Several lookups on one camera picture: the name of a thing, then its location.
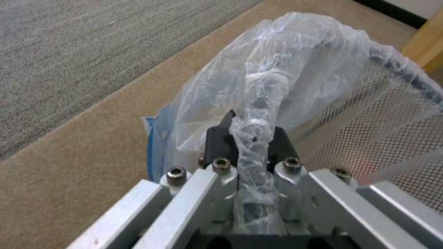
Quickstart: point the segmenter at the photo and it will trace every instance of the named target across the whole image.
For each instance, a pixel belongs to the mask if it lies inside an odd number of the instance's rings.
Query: floor
[[[0,3],[0,161],[261,0]]]
[[[0,163],[0,241],[65,247],[140,179],[155,115],[222,48],[286,12],[332,16],[400,49],[416,31],[351,0],[265,0]]]

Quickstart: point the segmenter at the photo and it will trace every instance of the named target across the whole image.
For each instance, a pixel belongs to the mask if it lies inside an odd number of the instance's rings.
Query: trash can
[[[288,13],[247,30],[144,118],[148,177],[158,182],[176,165],[194,171],[206,130],[233,109],[239,175],[253,175],[245,185],[258,188],[255,166],[279,126],[309,171],[346,167],[361,185],[390,180],[442,213],[442,96],[414,62],[364,31]]]

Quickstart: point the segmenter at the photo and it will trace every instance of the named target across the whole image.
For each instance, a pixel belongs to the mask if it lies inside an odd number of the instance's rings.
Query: screw head
[[[186,169],[180,166],[172,167],[166,173],[167,183],[173,186],[180,186],[186,182]]]
[[[217,174],[227,174],[231,171],[231,161],[227,158],[216,158],[212,162],[212,169]]]
[[[204,153],[199,153],[198,154],[198,165],[200,167],[203,167],[204,164],[205,164],[205,154]]]
[[[347,169],[343,167],[334,167],[331,168],[330,171],[346,184],[349,184],[351,182],[352,174]]]
[[[302,166],[297,158],[289,156],[283,160],[283,168],[289,174],[298,174]]]

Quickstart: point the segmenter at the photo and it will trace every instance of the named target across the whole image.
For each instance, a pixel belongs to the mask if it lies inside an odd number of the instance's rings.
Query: plastic bag
[[[288,13],[247,30],[190,79],[158,116],[144,119],[148,176],[158,181],[176,165],[194,171],[206,130],[233,109],[238,117],[230,133],[239,149],[240,176],[234,230],[284,233],[278,195],[265,170],[276,125],[286,130],[308,170],[348,167],[360,183],[370,183],[378,179],[377,162],[389,158],[383,150],[372,153],[371,146],[383,141],[379,146],[392,146],[383,139],[429,118],[436,120],[432,131],[441,134],[441,96],[441,88],[420,68],[392,47],[371,41],[364,31],[328,16]],[[406,107],[412,110],[406,113]],[[432,139],[436,143],[428,151],[410,154],[421,156],[414,169],[428,158],[441,168],[441,153],[426,154],[443,146],[443,135]],[[400,170],[383,174],[383,179],[412,171],[396,168]]]

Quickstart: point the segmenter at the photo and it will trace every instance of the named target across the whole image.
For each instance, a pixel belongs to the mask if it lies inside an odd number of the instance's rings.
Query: black baseboard
[[[381,12],[387,16],[399,20],[409,26],[419,29],[427,21],[421,16],[417,16],[407,10],[404,10],[396,5],[390,4],[383,0],[354,0],[362,5],[366,5],[371,9]]]

